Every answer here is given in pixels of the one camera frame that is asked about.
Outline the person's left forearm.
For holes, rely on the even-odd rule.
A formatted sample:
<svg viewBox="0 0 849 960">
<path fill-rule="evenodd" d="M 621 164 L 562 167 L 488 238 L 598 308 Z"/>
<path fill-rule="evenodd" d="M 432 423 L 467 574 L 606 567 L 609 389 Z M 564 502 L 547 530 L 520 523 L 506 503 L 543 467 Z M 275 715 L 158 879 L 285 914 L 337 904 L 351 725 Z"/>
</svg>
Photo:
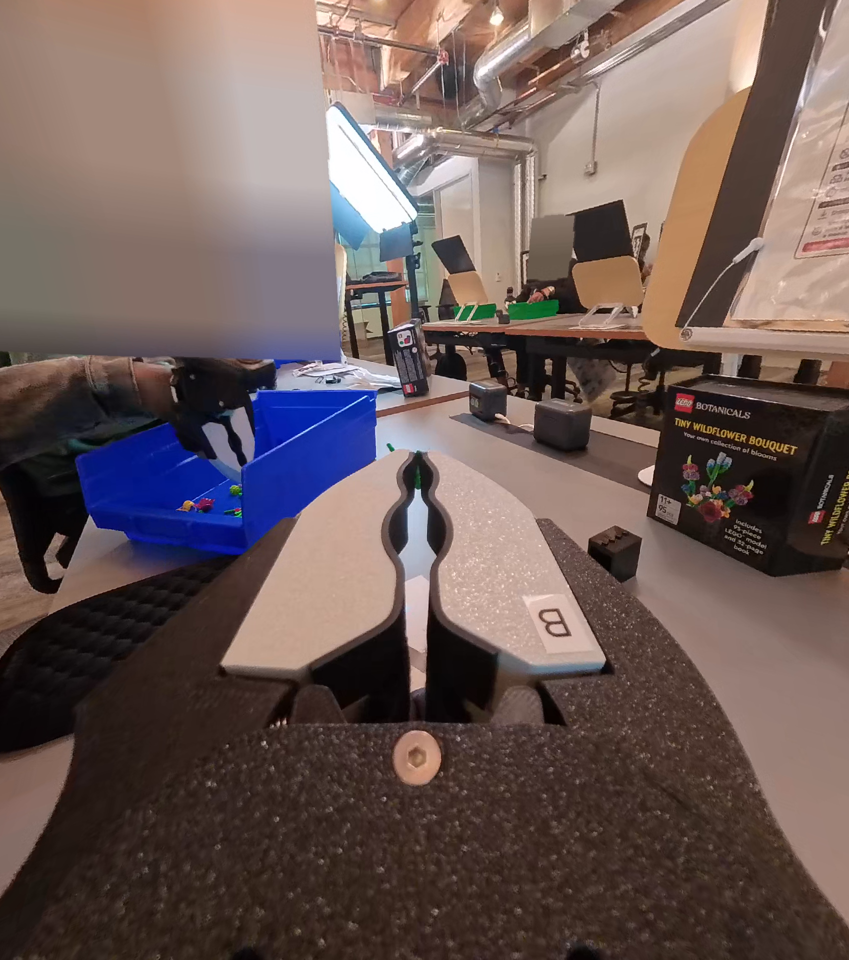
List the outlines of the person's left forearm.
<svg viewBox="0 0 849 960">
<path fill-rule="evenodd" d="M 166 420 L 172 371 L 128 357 L 70 356 L 0 368 L 0 471 L 113 422 Z"/>
</svg>

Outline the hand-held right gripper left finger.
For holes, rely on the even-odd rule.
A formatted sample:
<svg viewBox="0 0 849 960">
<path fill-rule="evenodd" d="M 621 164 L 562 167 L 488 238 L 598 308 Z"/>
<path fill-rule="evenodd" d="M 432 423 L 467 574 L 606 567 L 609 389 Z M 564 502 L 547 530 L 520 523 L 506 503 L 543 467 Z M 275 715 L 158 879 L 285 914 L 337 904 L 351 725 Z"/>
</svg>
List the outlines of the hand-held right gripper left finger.
<svg viewBox="0 0 849 960">
<path fill-rule="evenodd" d="M 395 450 L 305 507 L 222 657 L 226 674 L 305 679 L 397 622 L 416 467 Z"/>
</svg>

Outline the black light stand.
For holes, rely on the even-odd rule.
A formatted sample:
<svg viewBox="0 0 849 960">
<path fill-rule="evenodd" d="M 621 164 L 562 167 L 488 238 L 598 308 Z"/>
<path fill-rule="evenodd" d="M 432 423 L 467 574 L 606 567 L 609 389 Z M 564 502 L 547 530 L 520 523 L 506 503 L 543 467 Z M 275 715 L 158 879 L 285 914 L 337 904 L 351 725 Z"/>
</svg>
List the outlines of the black light stand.
<svg viewBox="0 0 849 960">
<path fill-rule="evenodd" d="M 422 241 L 417 239 L 418 223 L 416 220 L 406 224 L 408 240 L 405 245 L 406 256 L 404 258 L 405 277 L 407 285 L 408 303 L 410 309 L 411 322 L 418 323 L 421 318 L 421 308 L 418 289 L 418 269 L 420 266 L 420 254 L 416 252 Z"/>
</svg>

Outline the white paper leaflet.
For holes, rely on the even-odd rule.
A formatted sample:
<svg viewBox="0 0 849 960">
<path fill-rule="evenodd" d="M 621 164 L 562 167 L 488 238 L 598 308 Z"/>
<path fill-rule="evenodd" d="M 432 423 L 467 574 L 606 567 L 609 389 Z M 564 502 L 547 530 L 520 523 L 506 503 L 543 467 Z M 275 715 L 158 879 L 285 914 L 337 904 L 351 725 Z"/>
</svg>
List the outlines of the white paper leaflet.
<svg viewBox="0 0 849 960">
<path fill-rule="evenodd" d="M 359 390 L 401 393 L 403 388 L 394 374 L 380 372 L 371 366 L 339 361 L 287 364 L 277 374 L 281 390 Z"/>
</svg>

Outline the black document board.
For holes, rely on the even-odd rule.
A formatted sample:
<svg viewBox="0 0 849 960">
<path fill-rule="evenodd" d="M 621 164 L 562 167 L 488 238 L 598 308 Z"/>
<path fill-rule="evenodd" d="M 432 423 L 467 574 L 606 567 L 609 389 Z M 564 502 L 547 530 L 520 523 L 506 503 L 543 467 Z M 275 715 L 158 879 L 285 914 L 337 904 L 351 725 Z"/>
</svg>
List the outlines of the black document board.
<svg viewBox="0 0 849 960">
<path fill-rule="evenodd" d="M 763 225 L 817 41 L 836 2 L 768 2 L 754 78 L 678 317 L 684 344 L 849 357 L 849 324 L 730 320 Z"/>
</svg>

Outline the pile of small lego pieces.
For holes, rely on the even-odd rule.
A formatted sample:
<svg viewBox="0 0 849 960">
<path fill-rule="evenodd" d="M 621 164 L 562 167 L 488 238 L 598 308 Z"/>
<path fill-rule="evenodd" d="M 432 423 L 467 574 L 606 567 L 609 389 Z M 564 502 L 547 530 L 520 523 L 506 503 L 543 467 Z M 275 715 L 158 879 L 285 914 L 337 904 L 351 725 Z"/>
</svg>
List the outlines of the pile of small lego pieces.
<svg viewBox="0 0 849 960">
<path fill-rule="evenodd" d="M 225 481 L 201 494 L 184 499 L 176 512 L 199 518 L 220 516 L 226 519 L 242 519 L 243 485 Z"/>
</svg>

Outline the large tan wooden board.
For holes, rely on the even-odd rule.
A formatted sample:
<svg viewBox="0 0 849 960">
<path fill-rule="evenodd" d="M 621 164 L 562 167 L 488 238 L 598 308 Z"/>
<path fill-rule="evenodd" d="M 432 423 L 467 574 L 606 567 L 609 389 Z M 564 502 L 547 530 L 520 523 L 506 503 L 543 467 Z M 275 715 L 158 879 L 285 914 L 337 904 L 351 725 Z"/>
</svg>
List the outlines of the large tan wooden board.
<svg viewBox="0 0 849 960">
<path fill-rule="evenodd" d="M 646 338 L 656 347 L 679 350 L 680 310 L 689 292 L 750 87 L 736 92 L 710 114 L 682 158 L 658 241 L 658 252 L 641 310 Z"/>
</svg>

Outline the upright black lego box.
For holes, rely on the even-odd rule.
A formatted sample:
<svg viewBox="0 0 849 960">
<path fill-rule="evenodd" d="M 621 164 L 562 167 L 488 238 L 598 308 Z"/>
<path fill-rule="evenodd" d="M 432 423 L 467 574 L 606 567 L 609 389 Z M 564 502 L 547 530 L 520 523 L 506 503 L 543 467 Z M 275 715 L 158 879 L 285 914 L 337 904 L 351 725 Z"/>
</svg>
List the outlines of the upright black lego box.
<svg viewBox="0 0 849 960">
<path fill-rule="evenodd" d="M 430 393 L 428 354 L 421 324 L 408 321 L 390 329 L 385 336 L 395 375 L 403 396 L 418 399 Z"/>
</svg>

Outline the small grey cube charger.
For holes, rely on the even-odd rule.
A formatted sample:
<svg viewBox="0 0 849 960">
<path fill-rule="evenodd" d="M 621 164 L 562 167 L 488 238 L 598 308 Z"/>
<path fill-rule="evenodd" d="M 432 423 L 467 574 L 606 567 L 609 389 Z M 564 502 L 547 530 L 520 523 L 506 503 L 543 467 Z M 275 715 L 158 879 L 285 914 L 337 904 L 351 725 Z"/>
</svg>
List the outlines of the small grey cube charger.
<svg viewBox="0 0 849 960">
<path fill-rule="evenodd" d="M 485 424 L 507 423 L 509 392 L 498 381 L 472 381 L 468 384 L 468 411 Z"/>
</svg>

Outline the white paper sheet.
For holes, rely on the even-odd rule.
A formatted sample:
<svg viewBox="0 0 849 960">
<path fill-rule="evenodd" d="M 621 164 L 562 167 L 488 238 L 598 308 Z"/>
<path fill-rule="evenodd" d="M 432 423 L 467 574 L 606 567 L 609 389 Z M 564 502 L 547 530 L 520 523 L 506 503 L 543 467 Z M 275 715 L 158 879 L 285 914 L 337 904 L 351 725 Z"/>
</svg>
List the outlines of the white paper sheet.
<svg viewBox="0 0 849 960">
<path fill-rule="evenodd" d="M 424 662 L 428 653 L 430 580 L 418 575 L 405 581 L 406 641 L 411 655 Z"/>
</svg>

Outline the blue plastic bin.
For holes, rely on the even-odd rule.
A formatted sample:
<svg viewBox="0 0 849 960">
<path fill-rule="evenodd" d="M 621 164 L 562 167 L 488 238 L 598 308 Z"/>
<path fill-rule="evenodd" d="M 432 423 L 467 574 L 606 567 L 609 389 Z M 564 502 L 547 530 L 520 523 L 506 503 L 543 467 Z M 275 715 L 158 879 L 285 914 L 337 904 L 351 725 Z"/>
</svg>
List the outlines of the blue plastic bin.
<svg viewBox="0 0 849 960">
<path fill-rule="evenodd" d="M 85 508 L 99 529 L 137 542 L 239 555 L 376 455 L 372 390 L 273 390 L 252 402 L 254 458 L 243 467 L 243 516 L 176 508 L 228 479 L 185 450 L 170 425 L 76 460 Z"/>
</svg>

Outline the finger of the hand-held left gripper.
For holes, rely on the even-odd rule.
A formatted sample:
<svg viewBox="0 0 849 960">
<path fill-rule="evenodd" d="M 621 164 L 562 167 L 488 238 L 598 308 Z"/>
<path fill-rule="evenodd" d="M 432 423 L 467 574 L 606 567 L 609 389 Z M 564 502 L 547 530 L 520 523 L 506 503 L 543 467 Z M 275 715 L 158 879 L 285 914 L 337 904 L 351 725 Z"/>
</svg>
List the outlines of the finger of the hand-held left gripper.
<svg viewBox="0 0 849 960">
<path fill-rule="evenodd" d="M 202 435 L 214 453 L 210 462 L 215 468 L 229 482 L 242 482 L 243 468 L 255 458 L 254 414 L 228 411 L 220 422 L 203 424 Z"/>
</svg>

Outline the laminated instruction sheet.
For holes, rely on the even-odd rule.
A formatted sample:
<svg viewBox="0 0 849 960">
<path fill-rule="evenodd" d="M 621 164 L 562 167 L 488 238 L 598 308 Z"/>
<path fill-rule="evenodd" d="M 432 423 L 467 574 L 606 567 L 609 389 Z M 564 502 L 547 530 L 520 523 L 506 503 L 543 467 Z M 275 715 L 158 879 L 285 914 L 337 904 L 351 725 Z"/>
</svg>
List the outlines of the laminated instruction sheet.
<svg viewBox="0 0 849 960">
<path fill-rule="evenodd" d="M 730 320 L 849 325 L 849 1 L 820 30 Z"/>
</svg>

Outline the black lego set box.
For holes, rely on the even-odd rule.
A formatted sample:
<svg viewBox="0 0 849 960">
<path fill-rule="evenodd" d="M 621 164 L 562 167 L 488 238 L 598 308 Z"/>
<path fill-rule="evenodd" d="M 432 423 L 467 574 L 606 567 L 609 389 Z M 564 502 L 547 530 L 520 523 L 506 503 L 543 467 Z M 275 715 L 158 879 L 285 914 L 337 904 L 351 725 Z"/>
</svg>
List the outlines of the black lego set box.
<svg viewBox="0 0 849 960">
<path fill-rule="evenodd" d="M 702 375 L 663 403 L 647 515 L 773 577 L 849 555 L 849 390 Z"/>
</svg>

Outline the small black cube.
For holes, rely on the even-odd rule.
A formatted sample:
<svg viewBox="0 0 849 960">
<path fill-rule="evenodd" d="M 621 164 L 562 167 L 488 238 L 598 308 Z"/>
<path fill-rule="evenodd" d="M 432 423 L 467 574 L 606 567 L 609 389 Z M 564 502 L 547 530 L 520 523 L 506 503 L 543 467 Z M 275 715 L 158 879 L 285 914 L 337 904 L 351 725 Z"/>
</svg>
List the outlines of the small black cube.
<svg viewBox="0 0 849 960">
<path fill-rule="evenodd" d="M 620 583 L 636 577 L 643 539 L 621 526 L 591 536 L 587 554 Z"/>
</svg>

